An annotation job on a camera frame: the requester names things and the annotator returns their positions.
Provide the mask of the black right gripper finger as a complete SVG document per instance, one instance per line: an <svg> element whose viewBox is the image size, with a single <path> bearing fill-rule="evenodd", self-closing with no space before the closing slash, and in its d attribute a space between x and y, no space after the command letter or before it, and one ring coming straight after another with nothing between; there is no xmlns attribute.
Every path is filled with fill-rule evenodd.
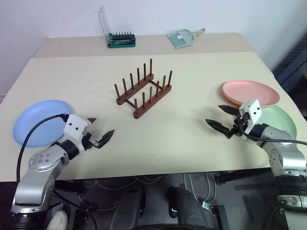
<svg viewBox="0 0 307 230"><path fill-rule="evenodd" d="M230 106L230 105L218 105L220 109L222 109L227 114L233 115L233 116L240 116L240 111L238 108Z"/></svg>
<svg viewBox="0 0 307 230"><path fill-rule="evenodd" d="M225 136L230 132L230 129L224 127L221 123L215 120L205 119L205 121L210 127L212 127L214 130L222 133Z"/></svg>

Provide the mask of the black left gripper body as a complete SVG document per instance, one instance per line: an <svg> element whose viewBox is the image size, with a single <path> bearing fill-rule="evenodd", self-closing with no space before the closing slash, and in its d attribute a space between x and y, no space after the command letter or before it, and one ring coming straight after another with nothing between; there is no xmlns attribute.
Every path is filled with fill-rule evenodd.
<svg viewBox="0 0 307 230"><path fill-rule="evenodd" d="M86 135L83 136L82 146L84 147L84 149L89 150L92 147L100 149L101 144L97 140L92 139L91 136L92 136L92 134L89 133L89 132Z"/></svg>

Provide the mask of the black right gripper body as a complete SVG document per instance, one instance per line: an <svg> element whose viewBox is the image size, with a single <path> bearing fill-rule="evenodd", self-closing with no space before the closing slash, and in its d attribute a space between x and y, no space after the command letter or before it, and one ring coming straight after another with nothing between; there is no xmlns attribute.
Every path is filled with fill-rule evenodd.
<svg viewBox="0 0 307 230"><path fill-rule="evenodd" d="M226 134L226 137L230 139L233 135L236 135L238 137L244 135L244 132L242 132L239 127L241 126L242 130L246 131L248 127L248 120L249 120L248 114L244 114L243 116L238 116L237 118L235 118L233 127Z"/></svg>

